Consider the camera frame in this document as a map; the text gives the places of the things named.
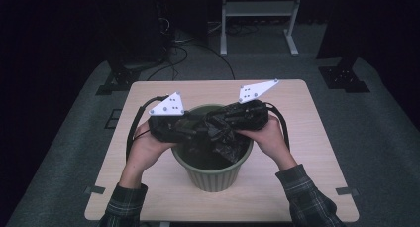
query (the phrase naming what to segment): wooden table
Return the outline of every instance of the wooden table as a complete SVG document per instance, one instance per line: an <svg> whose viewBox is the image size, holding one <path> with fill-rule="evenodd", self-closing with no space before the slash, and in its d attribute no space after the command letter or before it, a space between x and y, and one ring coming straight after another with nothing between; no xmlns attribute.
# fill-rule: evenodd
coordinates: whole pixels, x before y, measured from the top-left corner
<svg viewBox="0 0 420 227"><path fill-rule="evenodd" d="M126 139L138 108L149 99L179 91L186 110L195 106L238 101L241 85L262 80L157 81L133 84L120 120L111 140L97 186L103 194L92 193L85 217L98 220L104 214L125 164ZM306 83L281 80L260 97L272 103L284 116L289 131L291 153L304 164L318 188L338 206L337 214L344 222L354 222L359 212L349 194L339 195L338 187L347 187L325 129ZM147 112L158 103L151 104ZM154 166L145 171L143 183L149 187L141 220L144 221L235 221L288 222L289 204L279 180L275 163L254 144L243 163L235 183L228 189L210 193L198 189L184 169L165 152Z"/></svg>

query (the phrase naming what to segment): gray carpet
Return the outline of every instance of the gray carpet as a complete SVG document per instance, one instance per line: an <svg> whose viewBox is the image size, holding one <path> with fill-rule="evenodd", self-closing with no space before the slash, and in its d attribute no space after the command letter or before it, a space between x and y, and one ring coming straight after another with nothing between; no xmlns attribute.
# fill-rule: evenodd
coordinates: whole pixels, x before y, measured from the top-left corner
<svg viewBox="0 0 420 227"><path fill-rule="evenodd" d="M259 26L256 33L228 37L226 61L237 79L298 78L307 83L344 177L360 193L354 197L360 219L349 226L418 226L420 134L362 59L354 71L371 93L327 88L318 67L338 61L315 59L324 31L325 25L297 25L293 37L300 57L291 57L281 26ZM209 45L218 51L218 37L211 37ZM209 50L183 48L188 58L175 67L175 80L232 79L228 66ZM172 62L184 55L181 49L170 53ZM143 72L140 80L157 69ZM8 226L95 226L84 218L89 196L83 192L95 183L113 135L104 129L106 121L113 109L123 108L128 95L95 95L109 72L103 62L91 74ZM152 80L172 78L168 68Z"/></svg>

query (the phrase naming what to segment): person's right hand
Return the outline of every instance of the person's right hand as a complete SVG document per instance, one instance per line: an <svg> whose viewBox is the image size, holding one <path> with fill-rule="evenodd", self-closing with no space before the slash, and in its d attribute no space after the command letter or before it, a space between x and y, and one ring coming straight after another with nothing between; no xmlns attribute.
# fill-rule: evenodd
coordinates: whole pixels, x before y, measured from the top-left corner
<svg viewBox="0 0 420 227"><path fill-rule="evenodd" d="M237 130L237 132L256 141L260 149L277 163L280 170L287 170L297 165L284 142L279 121L274 116L268 115L268 122L258 131Z"/></svg>

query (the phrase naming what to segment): plastic flower pot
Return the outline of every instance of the plastic flower pot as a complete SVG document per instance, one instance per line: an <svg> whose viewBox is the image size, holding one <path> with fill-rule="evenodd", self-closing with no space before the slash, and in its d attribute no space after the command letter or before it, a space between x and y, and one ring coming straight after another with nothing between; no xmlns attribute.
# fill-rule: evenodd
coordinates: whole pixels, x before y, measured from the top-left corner
<svg viewBox="0 0 420 227"><path fill-rule="evenodd" d="M210 111L217 110L221 105L203 105L192 109L193 115L206 114ZM182 125L185 128L191 128L198 121L188 121ZM191 181L201 190L209 192L222 191L229 188L236 180L241 164L248 158L253 148L253 141L245 138L243 147L238 160L235 163L227 161L220 154L208 151L211 142L203 141L200 143L203 147L199 150L207 150L207 152L191 153L190 147L179 145L172 148L173 155L177 161L185 167Z"/></svg>

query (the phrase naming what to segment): dark background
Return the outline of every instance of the dark background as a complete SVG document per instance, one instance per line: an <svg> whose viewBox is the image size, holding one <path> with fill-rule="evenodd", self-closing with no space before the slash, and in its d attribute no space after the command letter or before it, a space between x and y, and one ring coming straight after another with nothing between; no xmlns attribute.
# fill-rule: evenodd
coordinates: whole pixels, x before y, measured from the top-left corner
<svg viewBox="0 0 420 227"><path fill-rule="evenodd" d="M176 1L166 0L171 3L168 16L176 19L173 23L186 30L200 30L193 28L199 19L191 17L194 23L182 21ZM186 1L195 2L195 11L206 12L202 18L220 20L220 0ZM0 225L7 223L25 193L93 69L109 57L127 52L136 55L145 49L130 45L150 44L130 44L127 33L116 32L114 36L128 39L123 43L128 49L116 46L107 34L110 31L104 31L104 24L98 20L101 17L95 3L0 0ZM298 22L328 22L318 57L341 57L348 47L356 48L419 127L419 6L419 0L302 0ZM154 45L166 39L156 39Z"/></svg>

